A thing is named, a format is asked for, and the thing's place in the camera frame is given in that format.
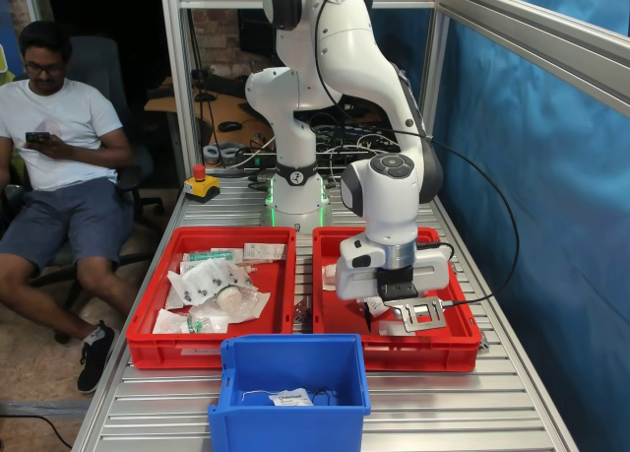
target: aluminum table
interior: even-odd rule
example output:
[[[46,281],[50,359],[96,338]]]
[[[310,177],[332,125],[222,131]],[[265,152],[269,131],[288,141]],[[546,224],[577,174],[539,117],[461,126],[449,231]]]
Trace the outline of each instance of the aluminum table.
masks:
[[[261,223],[266,195],[249,189],[248,182],[223,179],[220,196],[206,205],[179,198],[140,293],[175,228]],[[331,191],[330,199],[334,225],[364,224],[344,207],[339,189]],[[454,245],[453,266],[467,299],[489,292],[437,199],[421,206],[417,221]],[[310,305],[311,262],[311,236],[299,235],[296,311]],[[475,303],[471,309],[487,340],[473,372],[368,373],[372,414],[365,419],[362,451],[578,450],[496,301]],[[296,319],[303,316],[296,312]],[[306,328],[296,323],[295,331]],[[73,451],[210,452],[207,408],[217,401],[220,388],[220,370],[135,368],[121,335]]]

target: glasses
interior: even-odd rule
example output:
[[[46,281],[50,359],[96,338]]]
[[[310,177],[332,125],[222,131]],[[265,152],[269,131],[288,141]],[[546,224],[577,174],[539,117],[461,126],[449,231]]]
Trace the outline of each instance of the glasses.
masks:
[[[45,71],[46,75],[56,75],[63,71],[62,65],[41,66],[32,62],[27,63],[26,68],[27,68],[27,73],[29,73],[30,75],[36,75],[36,76],[39,76],[42,71]]]

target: man sitting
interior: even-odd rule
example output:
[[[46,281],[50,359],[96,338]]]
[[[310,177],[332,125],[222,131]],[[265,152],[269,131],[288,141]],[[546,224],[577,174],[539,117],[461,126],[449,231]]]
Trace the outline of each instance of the man sitting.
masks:
[[[132,164],[127,137],[111,102],[88,85],[65,78],[70,37],[51,22],[20,35],[29,79],[0,87],[0,190],[9,182],[13,148],[24,159],[33,191],[0,240],[0,303],[31,321],[83,340],[78,388],[91,393],[117,332],[60,308],[31,287],[31,277],[69,240],[82,287],[125,317],[135,294],[112,272],[131,231],[116,170]],[[43,132],[27,143],[28,132]]]

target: blue curtain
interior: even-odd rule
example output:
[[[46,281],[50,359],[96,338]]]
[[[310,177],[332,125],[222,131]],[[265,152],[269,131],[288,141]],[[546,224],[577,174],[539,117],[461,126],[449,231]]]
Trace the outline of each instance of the blue curtain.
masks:
[[[630,0],[525,1],[628,34]],[[391,44],[413,84],[422,12],[373,14],[379,45]],[[477,162],[512,206],[521,255],[498,301],[578,446],[629,451],[630,120],[452,23],[434,135]],[[503,204],[473,168],[438,154],[440,197],[498,288],[514,255]]]
[[[6,64],[8,68],[6,74],[8,74],[8,72],[14,75],[22,74],[22,60],[20,59],[18,44],[11,22],[11,10],[9,9],[9,2],[7,0],[0,0],[0,46],[2,46],[4,60],[6,60],[4,64]],[[4,67],[0,67],[0,83],[4,83],[5,81],[2,68]]]

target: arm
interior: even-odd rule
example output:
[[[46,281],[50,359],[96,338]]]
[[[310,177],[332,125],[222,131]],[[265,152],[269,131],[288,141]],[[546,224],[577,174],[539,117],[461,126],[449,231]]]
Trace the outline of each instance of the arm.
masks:
[[[13,140],[7,137],[0,137],[0,191],[4,191],[11,178],[9,165],[11,164],[12,152]]]
[[[103,146],[93,150],[68,145],[56,135],[51,135],[48,143],[27,144],[27,148],[54,160],[79,161],[105,168],[123,168],[133,164],[133,153],[122,128],[107,132],[100,140]]]

